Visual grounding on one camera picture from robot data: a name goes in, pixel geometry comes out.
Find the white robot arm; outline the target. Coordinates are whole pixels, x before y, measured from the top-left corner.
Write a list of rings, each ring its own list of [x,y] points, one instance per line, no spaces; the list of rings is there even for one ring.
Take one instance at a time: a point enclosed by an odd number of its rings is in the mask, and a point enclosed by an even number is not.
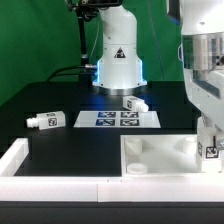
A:
[[[224,150],[224,0],[166,0],[167,14],[181,26],[179,59],[189,101],[202,113],[198,137]],[[146,84],[136,53],[137,20],[123,6],[99,7],[103,56],[93,85],[129,94]]]

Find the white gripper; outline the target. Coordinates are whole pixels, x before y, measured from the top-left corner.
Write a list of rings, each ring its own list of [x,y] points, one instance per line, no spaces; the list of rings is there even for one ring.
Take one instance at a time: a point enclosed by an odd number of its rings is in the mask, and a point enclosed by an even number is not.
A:
[[[220,96],[216,97],[193,81],[193,72],[184,70],[184,82],[188,100],[205,115],[212,124],[224,132],[224,70],[212,71],[208,84],[219,90]],[[224,150],[224,136],[216,136],[217,150]]]

